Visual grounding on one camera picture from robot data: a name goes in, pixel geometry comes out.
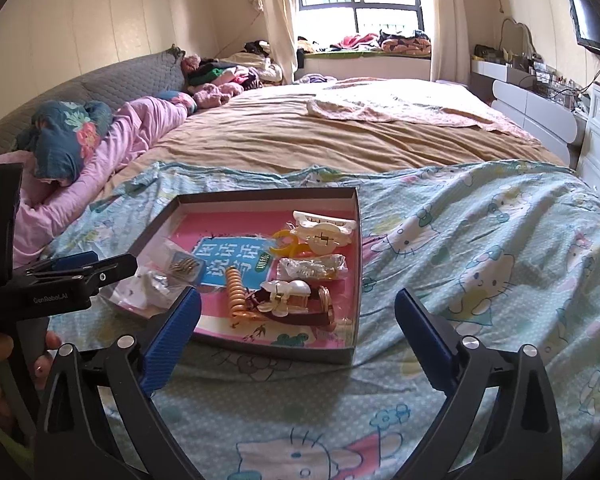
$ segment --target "metal screw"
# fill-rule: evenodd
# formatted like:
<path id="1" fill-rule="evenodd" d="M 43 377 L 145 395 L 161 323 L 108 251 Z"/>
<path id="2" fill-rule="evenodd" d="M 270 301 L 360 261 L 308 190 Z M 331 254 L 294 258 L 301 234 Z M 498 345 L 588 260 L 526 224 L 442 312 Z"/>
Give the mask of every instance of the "metal screw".
<path id="1" fill-rule="evenodd" d="M 131 335 L 123 335 L 120 339 L 118 339 L 118 347 L 125 349 L 133 346 L 136 342 L 133 336 Z"/>
<path id="2" fill-rule="evenodd" d="M 536 357 L 538 355 L 538 349 L 533 345 L 524 345 L 522 351 L 529 357 Z"/>
<path id="3" fill-rule="evenodd" d="M 74 347 L 71 346 L 69 343 L 65 343 L 63 344 L 59 349 L 58 349 L 58 353 L 62 356 L 62 357 L 67 357 L 71 352 L 74 351 Z"/>
<path id="4" fill-rule="evenodd" d="M 462 339 L 462 344 L 469 350 L 475 350 L 478 348 L 478 346 L 480 346 L 480 341 L 478 341 L 475 337 L 468 335 Z"/>

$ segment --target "headboard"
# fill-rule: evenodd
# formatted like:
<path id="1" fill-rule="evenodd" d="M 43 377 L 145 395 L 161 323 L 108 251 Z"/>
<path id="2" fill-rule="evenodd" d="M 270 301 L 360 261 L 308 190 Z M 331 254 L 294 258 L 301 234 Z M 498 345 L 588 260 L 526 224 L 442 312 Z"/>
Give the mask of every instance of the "headboard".
<path id="1" fill-rule="evenodd" d="M 94 70 L 62 83 L 23 104 L 0 120 L 0 154 L 11 150 L 17 134 L 31 124 L 31 116 L 44 101 L 103 101 L 112 110 L 125 102 L 163 90 L 181 90 L 184 78 L 176 46 L 158 54 L 136 57 Z"/>

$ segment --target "beige curtain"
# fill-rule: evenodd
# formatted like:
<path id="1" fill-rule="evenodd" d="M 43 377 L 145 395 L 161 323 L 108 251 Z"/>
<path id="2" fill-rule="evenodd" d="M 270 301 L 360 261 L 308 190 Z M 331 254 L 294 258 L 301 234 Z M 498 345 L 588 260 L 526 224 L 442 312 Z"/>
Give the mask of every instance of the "beige curtain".
<path id="1" fill-rule="evenodd" d="M 294 22 L 298 0 L 262 0 L 267 25 L 271 57 L 282 67 L 283 82 L 290 84 L 298 68 L 296 58 L 296 30 Z"/>
<path id="2" fill-rule="evenodd" d="M 431 80 L 467 84 L 471 69 L 463 0 L 422 0 L 425 30 L 431 37 Z"/>

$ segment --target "box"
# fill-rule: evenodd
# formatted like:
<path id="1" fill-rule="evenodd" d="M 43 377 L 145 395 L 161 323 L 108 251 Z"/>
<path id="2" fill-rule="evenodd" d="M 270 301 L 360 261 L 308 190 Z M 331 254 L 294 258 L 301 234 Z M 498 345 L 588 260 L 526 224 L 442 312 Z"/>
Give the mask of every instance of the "box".
<path id="1" fill-rule="evenodd" d="M 186 251 L 193 251 L 205 237 L 270 238 L 288 222 L 294 223 L 295 210 L 352 219 L 358 224 L 352 243 L 337 251 L 346 256 L 349 270 L 345 279 L 320 282 L 331 293 L 335 330 L 328 332 L 324 328 L 269 319 L 237 320 L 230 315 L 225 288 L 201 285 L 198 291 L 202 297 L 202 316 L 193 339 L 232 351 L 275 358 L 348 364 L 352 361 L 358 337 L 362 274 L 360 209 L 355 188 L 263 189 L 180 195 L 149 224 L 129 252 L 136 256 L 139 269 L 142 269 L 151 266 L 152 258 L 156 259 L 157 254 L 164 252 L 166 238 Z M 276 267 L 277 260 L 272 257 L 270 268 L 263 273 L 263 282 L 276 279 Z M 119 282 L 107 293 L 109 299 L 144 318 L 163 312 L 143 298 L 137 287 L 133 289 L 136 295 L 130 296 L 131 280 L 140 279 L 135 277 Z"/>

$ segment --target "television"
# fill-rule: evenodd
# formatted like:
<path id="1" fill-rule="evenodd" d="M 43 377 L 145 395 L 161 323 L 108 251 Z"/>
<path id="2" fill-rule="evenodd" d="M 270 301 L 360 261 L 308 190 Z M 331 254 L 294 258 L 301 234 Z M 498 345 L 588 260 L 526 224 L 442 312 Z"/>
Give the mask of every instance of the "television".
<path id="1" fill-rule="evenodd" d="M 569 0 L 578 44 L 600 56 L 600 15 L 590 0 Z"/>

